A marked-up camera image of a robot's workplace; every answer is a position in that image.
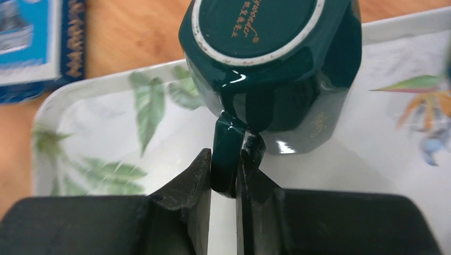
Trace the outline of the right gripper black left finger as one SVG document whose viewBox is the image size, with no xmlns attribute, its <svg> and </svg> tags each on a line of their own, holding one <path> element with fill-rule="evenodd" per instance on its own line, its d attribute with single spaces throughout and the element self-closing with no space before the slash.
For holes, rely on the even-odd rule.
<svg viewBox="0 0 451 255">
<path fill-rule="evenodd" d="M 22 199 L 1 220 L 1 254 L 207 254 L 211 156 L 148 196 Z"/>
</svg>

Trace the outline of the dark green faceted mug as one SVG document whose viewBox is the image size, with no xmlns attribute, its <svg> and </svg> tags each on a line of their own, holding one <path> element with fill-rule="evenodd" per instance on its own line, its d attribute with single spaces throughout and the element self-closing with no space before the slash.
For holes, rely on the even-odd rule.
<svg viewBox="0 0 451 255">
<path fill-rule="evenodd" d="M 191 1 L 179 41 L 215 124 L 211 187 L 236 195 L 240 152 L 328 141 L 361 66 L 358 1 Z"/>
</svg>

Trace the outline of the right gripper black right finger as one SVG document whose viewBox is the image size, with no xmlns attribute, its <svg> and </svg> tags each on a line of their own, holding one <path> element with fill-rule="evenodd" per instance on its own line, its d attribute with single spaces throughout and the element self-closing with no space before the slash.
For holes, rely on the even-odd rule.
<svg viewBox="0 0 451 255">
<path fill-rule="evenodd" d="M 284 189 L 242 150 L 236 181 L 238 254 L 441 254 L 408 198 Z"/>
</svg>

